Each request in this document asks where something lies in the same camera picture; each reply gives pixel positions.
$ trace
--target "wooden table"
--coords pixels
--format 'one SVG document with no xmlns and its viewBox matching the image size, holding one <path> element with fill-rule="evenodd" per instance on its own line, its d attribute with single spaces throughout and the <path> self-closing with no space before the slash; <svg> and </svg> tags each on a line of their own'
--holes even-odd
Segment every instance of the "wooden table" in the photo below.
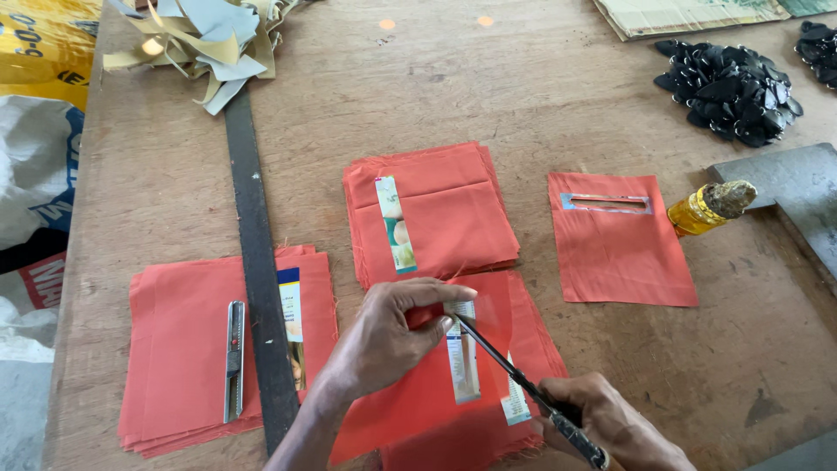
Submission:
<svg viewBox="0 0 837 471">
<path fill-rule="evenodd" d="M 95 69 L 138 36 L 108 5 L 102 21 Z M 799 24 L 688 38 L 746 44 L 790 74 L 806 116 L 771 150 L 837 142 L 834 92 L 793 52 Z M 328 0 L 283 34 L 278 78 L 251 86 L 274 240 L 329 252 L 341 329 L 363 296 L 341 169 L 477 140 L 521 243 L 516 269 L 572 375 L 602 371 L 699 469 L 744 468 L 835 427 L 837 301 L 769 210 L 682 241 L 699 308 L 562 300 L 547 172 L 656 174 L 672 204 L 708 165 L 761 152 L 686 122 L 651 83 L 668 70 L 651 40 L 620 43 L 588 0 Z M 90 83 L 44 469 L 256 469 L 260 430 L 151 460 L 119 447 L 131 275 L 239 254 L 239 235 L 223 118 L 191 102 L 205 83 L 171 68 Z M 497 468 L 558 459 L 534 454 Z"/>
</svg>

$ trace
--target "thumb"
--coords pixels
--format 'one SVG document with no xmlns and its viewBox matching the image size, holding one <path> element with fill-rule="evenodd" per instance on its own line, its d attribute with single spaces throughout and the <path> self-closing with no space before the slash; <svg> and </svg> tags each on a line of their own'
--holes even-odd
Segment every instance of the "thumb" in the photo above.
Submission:
<svg viewBox="0 0 837 471">
<path fill-rule="evenodd" d="M 424 323 L 419 329 L 410 332 L 413 342 L 421 356 L 432 350 L 444 335 L 454 326 L 454 320 L 449 316 L 438 316 Z"/>
</svg>

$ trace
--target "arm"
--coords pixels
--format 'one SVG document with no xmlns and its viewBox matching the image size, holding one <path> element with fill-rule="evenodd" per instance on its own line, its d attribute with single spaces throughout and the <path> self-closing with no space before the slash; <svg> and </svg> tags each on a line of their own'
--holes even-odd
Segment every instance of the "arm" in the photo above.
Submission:
<svg viewBox="0 0 837 471">
<path fill-rule="evenodd" d="M 558 401 L 582 408 L 584 433 L 627 471 L 695 471 L 683 450 L 663 437 L 599 373 L 578 378 L 544 378 L 540 388 Z M 581 458 L 545 417 L 531 428 L 551 447 Z"/>
<path fill-rule="evenodd" d="M 474 298 L 473 289 L 446 285 L 433 278 L 373 286 L 355 323 L 340 337 L 264 470 L 325 469 L 352 402 L 399 380 L 453 326 L 451 318 L 440 316 L 410 331 L 404 313 L 417 306 Z"/>
</svg>

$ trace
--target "metal ruler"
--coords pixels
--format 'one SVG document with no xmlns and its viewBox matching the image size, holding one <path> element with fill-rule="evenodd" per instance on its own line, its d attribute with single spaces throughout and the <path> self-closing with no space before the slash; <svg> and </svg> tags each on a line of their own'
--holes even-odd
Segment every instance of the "metal ruler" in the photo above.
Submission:
<svg viewBox="0 0 837 471">
<path fill-rule="evenodd" d="M 224 109 L 229 145 L 229 166 L 233 171 L 235 208 L 239 213 L 239 238 L 247 286 L 250 333 L 259 378 L 264 440 L 268 456 L 273 454 L 299 411 L 294 376 L 288 357 L 285 318 L 273 238 L 267 219 L 259 149 L 245 85 Z"/>
</svg>

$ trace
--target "pile of black leather pieces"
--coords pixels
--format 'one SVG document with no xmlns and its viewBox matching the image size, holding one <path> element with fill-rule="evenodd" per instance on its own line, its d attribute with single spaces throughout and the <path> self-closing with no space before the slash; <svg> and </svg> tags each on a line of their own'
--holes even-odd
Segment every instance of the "pile of black leather pieces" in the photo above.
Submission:
<svg viewBox="0 0 837 471">
<path fill-rule="evenodd" d="M 670 57 L 671 71 L 654 83 L 691 108 L 686 117 L 690 123 L 727 141 L 738 137 L 754 148 L 772 144 L 803 115 L 802 106 L 790 96 L 788 75 L 752 49 L 677 39 L 655 46 Z"/>
<path fill-rule="evenodd" d="M 802 36 L 793 48 L 817 75 L 819 83 L 837 90 L 837 28 L 802 22 Z"/>
</svg>

